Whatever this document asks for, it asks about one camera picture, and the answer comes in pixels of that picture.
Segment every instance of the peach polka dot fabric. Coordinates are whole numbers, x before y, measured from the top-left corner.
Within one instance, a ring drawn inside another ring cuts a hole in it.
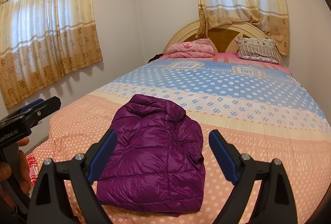
[[[87,95],[57,112],[50,123],[49,140],[34,150],[39,169],[44,159],[54,161],[72,159],[77,153],[85,153],[88,148],[100,140],[109,128],[115,112],[128,100],[110,101],[94,95]],[[188,115],[197,120],[204,136],[203,156],[205,158],[206,181],[201,210],[196,213],[171,217],[157,214],[142,214],[112,206],[104,206],[113,223],[116,224],[199,224],[212,223],[222,210],[233,186],[228,182],[209,147],[208,135],[218,129],[227,142],[232,143],[241,153],[250,154],[255,160],[271,161],[280,158],[287,171],[297,206],[298,222],[305,223],[323,198],[331,182],[331,143],[328,141],[308,141],[257,134],[240,130],[245,122],[238,122],[238,129],[228,128],[230,117],[217,122],[219,126],[208,124],[215,115],[206,115],[198,111],[188,111]],[[75,193],[70,181],[65,182],[73,212],[84,223]],[[247,223],[253,211],[260,182],[255,182],[247,207],[240,223]]]

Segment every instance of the red and white checkered cloth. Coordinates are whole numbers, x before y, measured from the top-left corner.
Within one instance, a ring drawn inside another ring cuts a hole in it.
[[[27,155],[26,159],[28,160],[29,167],[30,167],[31,183],[32,183],[32,186],[34,186],[37,181],[38,174],[39,174],[38,163],[32,153]]]

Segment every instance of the curved headboard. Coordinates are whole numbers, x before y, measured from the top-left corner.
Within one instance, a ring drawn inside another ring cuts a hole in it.
[[[199,20],[186,25],[179,32],[177,32],[173,36],[173,38],[171,38],[171,40],[165,47],[163,53],[165,53],[167,49],[175,43],[195,40],[195,35],[199,27],[200,27]],[[268,38],[261,30],[259,30],[258,28],[247,22],[236,23],[232,25],[222,25],[218,28],[211,29],[208,31],[208,38],[212,40],[217,51],[221,53],[223,52],[234,53],[238,51],[238,43],[234,40],[235,37]],[[284,66],[283,60],[277,49],[276,49],[276,56],[279,63],[282,66]]]

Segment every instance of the metal screw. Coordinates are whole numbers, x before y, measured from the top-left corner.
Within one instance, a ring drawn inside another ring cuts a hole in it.
[[[282,164],[282,161],[280,159],[274,159],[273,162],[276,164],[276,165],[281,165]]]
[[[52,163],[52,159],[45,159],[44,164],[50,165]]]
[[[79,154],[77,154],[77,155],[75,156],[75,159],[76,159],[76,160],[82,160],[84,157],[85,157],[84,154],[79,153]]]
[[[250,159],[251,159],[251,156],[248,155],[248,154],[242,154],[242,155],[241,155],[241,158],[242,158],[243,160],[250,160]]]

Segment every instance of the bed sheet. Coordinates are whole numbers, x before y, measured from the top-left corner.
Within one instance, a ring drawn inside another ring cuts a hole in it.
[[[65,161],[85,153],[134,94],[150,95],[174,101],[201,125],[206,167],[203,204],[199,212],[178,218],[105,206],[113,223],[212,223],[233,188],[209,147],[208,134],[213,129],[255,160],[282,160],[298,221],[305,223],[331,182],[330,126],[319,106],[285,68],[224,58],[227,60],[218,62],[157,60],[68,105],[52,117],[49,140],[33,151],[38,169],[45,158]],[[259,187],[255,182],[240,223],[249,221]],[[70,182],[66,188],[75,214],[83,221]]]

